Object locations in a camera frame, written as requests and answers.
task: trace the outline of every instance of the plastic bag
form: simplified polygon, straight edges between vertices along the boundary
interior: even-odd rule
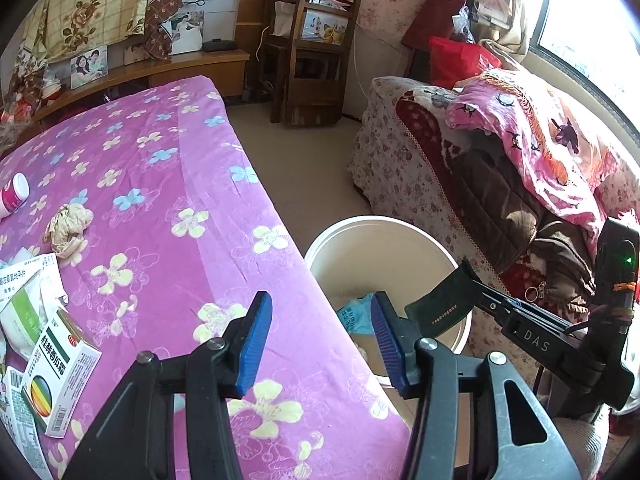
[[[510,28],[511,8],[504,0],[478,0],[478,14],[492,24]]]
[[[452,40],[465,41],[466,43],[476,42],[469,27],[469,9],[467,7],[462,7],[459,13],[451,17],[451,21],[453,22]]]
[[[500,68],[500,60],[475,43],[459,43],[431,36],[432,85],[453,89],[458,81],[479,75],[489,68]]]

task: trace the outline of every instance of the medicine box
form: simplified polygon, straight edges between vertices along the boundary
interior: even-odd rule
[[[76,403],[102,353],[58,309],[40,334],[20,388],[47,436],[62,438]]]

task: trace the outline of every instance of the photo frame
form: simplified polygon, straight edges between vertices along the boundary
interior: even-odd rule
[[[71,88],[80,88],[109,72],[107,46],[102,45],[71,58]]]
[[[187,4],[163,25],[171,34],[172,55],[202,50],[204,11],[200,10],[200,7]]]

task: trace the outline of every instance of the paper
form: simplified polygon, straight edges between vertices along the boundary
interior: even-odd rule
[[[33,415],[20,394],[21,381],[18,370],[6,368],[0,386],[0,420],[34,472],[42,480],[53,480],[38,441]]]
[[[14,294],[39,270],[41,271],[41,280],[50,280],[47,285],[53,296],[60,298],[63,304],[68,303],[68,296],[62,286],[56,255],[47,253],[0,269],[0,312],[6,307]]]

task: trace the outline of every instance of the crumpled plastic bag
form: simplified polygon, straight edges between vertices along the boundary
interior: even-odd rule
[[[468,7],[462,7],[460,12],[451,17],[453,21],[453,35],[451,37],[454,41],[462,41],[464,43],[475,43],[474,35],[471,33],[469,22],[469,9]]]
[[[491,23],[509,28],[511,7],[504,0],[478,0],[478,14]]]
[[[81,204],[65,204],[49,221],[44,241],[60,259],[68,258],[82,243],[82,232],[94,220],[94,213]]]

